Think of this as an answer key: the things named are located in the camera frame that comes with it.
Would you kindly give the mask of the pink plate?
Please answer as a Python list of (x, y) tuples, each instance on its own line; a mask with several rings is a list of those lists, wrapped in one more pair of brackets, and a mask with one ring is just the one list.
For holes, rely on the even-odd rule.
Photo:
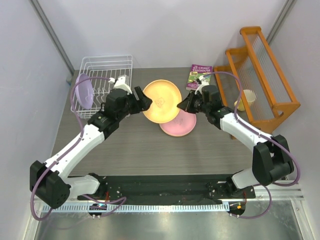
[(197, 117), (193, 113), (180, 110), (178, 115), (167, 123), (160, 123), (160, 128), (168, 135), (182, 137), (189, 134), (196, 126)]

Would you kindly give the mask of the orange plate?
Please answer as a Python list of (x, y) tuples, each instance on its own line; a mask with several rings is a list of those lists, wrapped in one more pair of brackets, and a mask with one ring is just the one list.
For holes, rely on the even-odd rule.
[(171, 81), (157, 79), (150, 82), (143, 93), (152, 100), (144, 116), (153, 123), (164, 124), (173, 120), (179, 113), (177, 104), (182, 101), (178, 87)]

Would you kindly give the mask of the lilac plate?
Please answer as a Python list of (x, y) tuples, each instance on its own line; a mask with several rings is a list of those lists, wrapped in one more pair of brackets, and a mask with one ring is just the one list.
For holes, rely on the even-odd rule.
[(79, 105), (85, 109), (90, 110), (94, 102), (94, 89), (89, 79), (89, 76), (85, 73), (81, 73), (77, 79), (75, 87), (75, 95)]

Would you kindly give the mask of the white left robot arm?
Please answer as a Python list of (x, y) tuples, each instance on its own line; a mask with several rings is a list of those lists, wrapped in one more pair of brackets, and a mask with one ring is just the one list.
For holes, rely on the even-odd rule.
[(149, 110), (155, 100), (147, 97), (137, 86), (129, 93), (115, 88), (106, 96), (105, 102), (87, 122), (81, 132), (60, 152), (45, 162), (36, 160), (29, 169), (31, 195), (38, 197), (52, 209), (62, 206), (67, 199), (91, 195), (100, 200), (107, 192), (102, 178), (96, 174), (68, 178), (77, 164), (96, 146), (115, 132), (128, 115)]

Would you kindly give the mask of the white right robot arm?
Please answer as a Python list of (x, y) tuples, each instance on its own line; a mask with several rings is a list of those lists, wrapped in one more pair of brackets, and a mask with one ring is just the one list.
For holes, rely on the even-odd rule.
[(288, 142), (282, 135), (272, 136), (245, 122), (234, 111), (222, 104), (219, 90), (214, 85), (189, 94), (191, 113), (205, 114), (208, 122), (232, 135), (252, 152), (250, 168), (234, 173), (226, 180), (226, 193), (233, 198), (253, 185), (268, 186), (291, 174), (295, 167), (290, 157)]

